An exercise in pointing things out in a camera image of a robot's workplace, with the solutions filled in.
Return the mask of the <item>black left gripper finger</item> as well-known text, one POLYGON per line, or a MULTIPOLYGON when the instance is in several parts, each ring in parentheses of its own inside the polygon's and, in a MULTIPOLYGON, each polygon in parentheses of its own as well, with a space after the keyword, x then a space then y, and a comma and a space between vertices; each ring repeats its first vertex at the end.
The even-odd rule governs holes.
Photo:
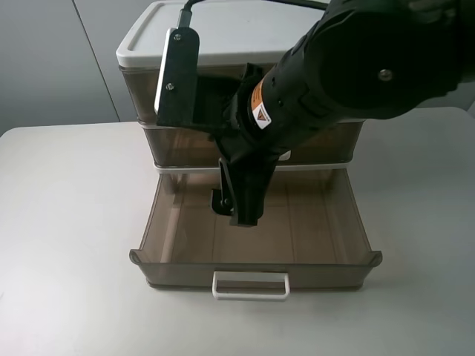
POLYGON ((220 187, 212 190, 211 208, 214 213, 230 217, 233 215, 233 199, 226 178, 226 164, 220 159, 220 187))

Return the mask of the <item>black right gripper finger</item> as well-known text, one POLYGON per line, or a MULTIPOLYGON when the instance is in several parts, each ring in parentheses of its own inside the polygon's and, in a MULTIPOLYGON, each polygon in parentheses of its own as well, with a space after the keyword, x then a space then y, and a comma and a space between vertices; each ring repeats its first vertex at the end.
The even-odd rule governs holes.
POLYGON ((263 215, 268 179, 262 174, 232 174, 229 182, 233 202, 230 225, 256 226, 263 215))

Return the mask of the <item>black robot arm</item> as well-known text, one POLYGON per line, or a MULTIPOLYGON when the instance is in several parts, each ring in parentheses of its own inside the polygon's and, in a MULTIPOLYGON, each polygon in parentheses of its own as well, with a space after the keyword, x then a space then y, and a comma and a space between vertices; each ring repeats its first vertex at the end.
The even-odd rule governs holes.
POLYGON ((255 226, 281 155, 342 119, 392 119, 474 80, 472 1, 331 1, 266 75, 248 71, 213 135, 213 212, 255 226))

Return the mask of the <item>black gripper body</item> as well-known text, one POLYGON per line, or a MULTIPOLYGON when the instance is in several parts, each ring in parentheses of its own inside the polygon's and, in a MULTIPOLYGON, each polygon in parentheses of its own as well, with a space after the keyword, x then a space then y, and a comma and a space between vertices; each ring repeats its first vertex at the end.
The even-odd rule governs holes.
POLYGON ((238 78, 198 75, 194 122, 211 135, 235 193, 266 192, 279 156, 291 149, 283 125, 262 108, 263 78, 263 67, 254 64, 238 78))

